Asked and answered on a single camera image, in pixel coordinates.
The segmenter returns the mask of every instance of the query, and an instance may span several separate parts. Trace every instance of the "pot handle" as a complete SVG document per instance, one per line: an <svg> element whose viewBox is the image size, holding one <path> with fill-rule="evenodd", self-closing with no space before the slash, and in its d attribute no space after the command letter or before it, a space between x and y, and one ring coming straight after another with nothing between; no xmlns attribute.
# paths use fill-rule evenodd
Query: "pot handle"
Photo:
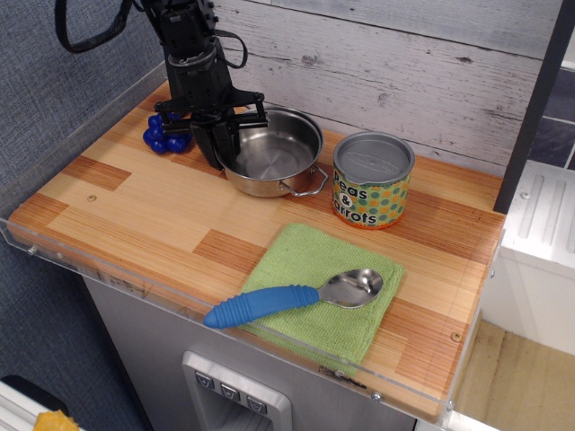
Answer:
<svg viewBox="0 0 575 431"><path fill-rule="evenodd" d="M322 184L320 184L320 187L318 187L315 190L310 190L310 191L295 191L293 190L291 187L289 187L284 181L280 181L279 182L279 186L285 187L286 189L289 190L289 192L294 195L296 198L302 198L304 196L312 196L312 195L317 195L320 191L322 191L323 186L325 185L325 182L327 181L329 177L329 175L327 173L325 173L322 168L320 168L319 166L317 166L316 164L312 165L312 168L310 170L310 173L312 175L314 175L315 171L319 171L322 175L323 175L323 181Z"/></svg>

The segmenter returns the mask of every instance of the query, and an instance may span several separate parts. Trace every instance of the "blue spoon handle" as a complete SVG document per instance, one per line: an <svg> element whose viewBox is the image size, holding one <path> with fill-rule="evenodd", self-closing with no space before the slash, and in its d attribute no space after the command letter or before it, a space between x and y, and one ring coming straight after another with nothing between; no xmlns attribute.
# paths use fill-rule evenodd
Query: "blue spoon handle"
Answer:
<svg viewBox="0 0 575 431"><path fill-rule="evenodd" d="M206 314L204 324L210 328L232 328L276 312L306 307L319 300L318 290L310 286L269 287L223 301Z"/></svg>

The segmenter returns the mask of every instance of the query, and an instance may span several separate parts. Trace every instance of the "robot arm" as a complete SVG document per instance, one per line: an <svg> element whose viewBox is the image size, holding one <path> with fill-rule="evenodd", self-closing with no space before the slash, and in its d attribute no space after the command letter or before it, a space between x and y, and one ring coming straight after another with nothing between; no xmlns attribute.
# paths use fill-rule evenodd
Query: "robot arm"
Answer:
<svg viewBox="0 0 575 431"><path fill-rule="evenodd" d="M66 0L56 0L57 35L71 52L84 52L118 35L128 18L132 0L122 0L114 23L104 33L72 45L66 34ZM266 127L263 94L236 89L228 67L243 67L247 48L233 33L216 30L214 4L204 0L142 0L161 45L172 98L155 105L162 114L164 130L189 133L209 164L221 169L219 155L226 165L233 165L240 148L238 130ZM234 65L226 60L220 37L233 37L242 42L243 61ZM234 107L255 104L257 112L250 115L234 113ZM189 119L170 119L169 112L191 114Z"/></svg>

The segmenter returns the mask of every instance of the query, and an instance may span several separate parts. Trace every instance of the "metal spoon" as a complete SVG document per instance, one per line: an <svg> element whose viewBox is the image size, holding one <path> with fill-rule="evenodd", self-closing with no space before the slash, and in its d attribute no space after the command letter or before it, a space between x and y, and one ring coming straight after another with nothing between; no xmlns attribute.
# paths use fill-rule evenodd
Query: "metal spoon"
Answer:
<svg viewBox="0 0 575 431"><path fill-rule="evenodd" d="M216 305L204 318L210 328L231 328L291 308L324 301L343 308L358 308L373 301L384 280L373 269L354 269L332 277L316 289L310 286L268 287L240 294Z"/></svg>

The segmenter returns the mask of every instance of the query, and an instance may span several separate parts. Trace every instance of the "wooden floor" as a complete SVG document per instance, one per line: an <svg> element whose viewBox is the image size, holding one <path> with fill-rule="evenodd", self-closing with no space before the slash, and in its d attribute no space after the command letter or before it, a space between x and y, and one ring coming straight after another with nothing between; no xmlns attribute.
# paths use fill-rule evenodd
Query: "wooden floor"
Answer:
<svg viewBox="0 0 575 431"><path fill-rule="evenodd" d="M500 431L575 430L575 356L482 321L456 411Z"/></svg>

